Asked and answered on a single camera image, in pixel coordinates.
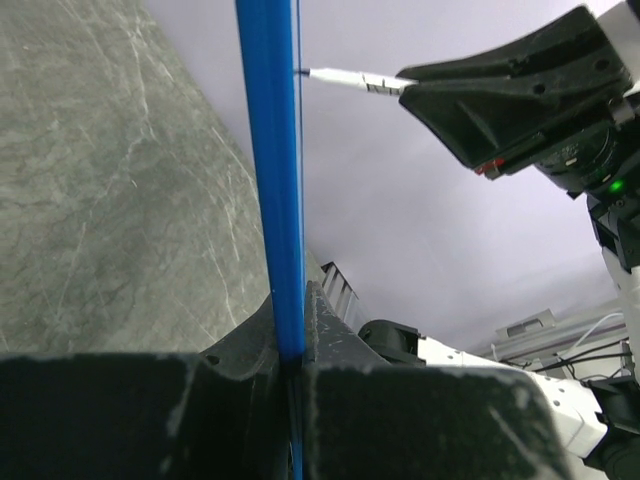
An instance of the black plastic part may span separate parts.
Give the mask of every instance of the black plastic part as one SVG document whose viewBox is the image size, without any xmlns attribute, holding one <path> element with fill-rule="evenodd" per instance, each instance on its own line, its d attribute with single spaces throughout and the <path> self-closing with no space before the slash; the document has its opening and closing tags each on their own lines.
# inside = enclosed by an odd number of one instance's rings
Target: black plastic part
<svg viewBox="0 0 640 480">
<path fill-rule="evenodd" d="M 0 478 L 209 478 L 215 382 L 197 354 L 2 357 Z"/>
<path fill-rule="evenodd" d="M 607 135 L 615 136 L 609 101 L 631 87 L 629 72 L 584 7 L 498 49 L 409 67 L 398 76 L 419 81 L 400 103 L 464 166 L 494 165 L 492 177 L 573 150 L 593 161 Z M 599 179 L 608 174 L 598 173 Z M 592 180 L 573 170 L 554 179 L 569 191 Z"/>
<path fill-rule="evenodd" d="M 415 328 L 389 320 L 372 320 L 360 329 L 358 336 L 390 363 L 424 365 L 418 358 L 420 333 Z"/>
<path fill-rule="evenodd" d="M 636 480 L 640 472 L 640 389 L 633 377 L 589 381 L 607 434 L 584 460 L 612 480 Z"/>
<path fill-rule="evenodd" d="M 525 375 L 391 367 L 306 301 L 306 478 L 570 478 Z M 0 478 L 284 480 L 277 359 L 269 300 L 202 354 L 0 356 Z"/>
<path fill-rule="evenodd" d="M 629 5 L 631 11 L 636 14 L 640 22 L 640 0 L 627 0 L 627 5 Z"/>
<path fill-rule="evenodd" d="M 640 128 L 637 134 L 640 141 Z M 640 265 L 640 147 L 606 184 L 589 192 L 587 206 L 600 245 L 628 272 Z"/>
<path fill-rule="evenodd" d="M 521 372 L 308 368 L 304 380 L 309 480 L 571 478 Z"/>
</svg>

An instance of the blue rod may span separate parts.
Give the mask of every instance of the blue rod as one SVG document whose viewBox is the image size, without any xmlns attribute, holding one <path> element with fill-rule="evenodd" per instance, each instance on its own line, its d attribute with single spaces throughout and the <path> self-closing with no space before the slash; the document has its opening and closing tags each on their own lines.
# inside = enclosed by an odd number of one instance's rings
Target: blue rod
<svg viewBox="0 0 640 480">
<path fill-rule="evenodd" d="M 236 0 L 280 359 L 305 350 L 305 265 L 291 0 Z"/>
</svg>

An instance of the red marking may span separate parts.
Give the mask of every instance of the red marking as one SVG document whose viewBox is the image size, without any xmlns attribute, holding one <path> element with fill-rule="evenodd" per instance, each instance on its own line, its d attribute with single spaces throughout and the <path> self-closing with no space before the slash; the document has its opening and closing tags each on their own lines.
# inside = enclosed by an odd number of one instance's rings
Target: red marking
<svg viewBox="0 0 640 480">
<path fill-rule="evenodd" d="M 504 158 L 496 158 L 495 160 L 491 160 L 490 162 L 487 162 L 484 165 L 481 165 L 480 167 L 476 168 L 475 172 L 478 175 L 483 175 L 489 170 L 491 170 L 492 168 L 501 167 L 505 163 L 506 163 L 506 160 Z"/>
</svg>

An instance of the white cable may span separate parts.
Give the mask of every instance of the white cable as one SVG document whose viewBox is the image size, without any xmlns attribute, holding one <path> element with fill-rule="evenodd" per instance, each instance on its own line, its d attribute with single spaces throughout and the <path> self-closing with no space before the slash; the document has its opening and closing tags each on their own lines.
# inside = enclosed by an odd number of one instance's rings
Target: white cable
<svg viewBox="0 0 640 480">
<path fill-rule="evenodd" d="M 404 89 L 418 82 L 406 78 L 388 77 L 375 73 L 352 72 L 337 68 L 310 68 L 299 71 L 301 75 L 323 82 L 338 83 L 358 90 L 366 90 L 387 96 L 400 96 Z"/>
<path fill-rule="evenodd" d="M 582 342 L 584 342 L 587 337 L 589 335 L 591 335 L 600 325 L 602 325 L 604 322 L 606 322 L 607 320 L 610 320 L 612 318 L 619 318 L 622 317 L 622 313 L 619 312 L 615 312 L 615 313 L 610 313 L 609 315 L 606 315 L 604 317 L 602 317 L 600 320 L 598 320 L 595 325 L 593 325 L 589 330 L 587 330 L 585 332 L 584 335 L 582 335 L 578 341 L 576 343 L 573 344 L 573 346 L 571 348 L 569 348 L 569 350 L 567 350 L 566 352 L 564 352 L 562 355 L 562 357 L 568 357 L 570 353 L 572 353 L 576 348 L 578 348 Z"/>
</svg>

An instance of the marble wall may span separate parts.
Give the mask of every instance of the marble wall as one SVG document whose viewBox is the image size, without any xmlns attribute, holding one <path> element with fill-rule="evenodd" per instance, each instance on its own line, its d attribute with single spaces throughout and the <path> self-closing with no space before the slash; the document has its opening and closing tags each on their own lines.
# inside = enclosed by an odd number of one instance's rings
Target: marble wall
<svg viewBox="0 0 640 480">
<path fill-rule="evenodd" d="M 0 22 L 0 352 L 208 347 L 268 291 L 250 162 L 139 1 Z"/>
</svg>

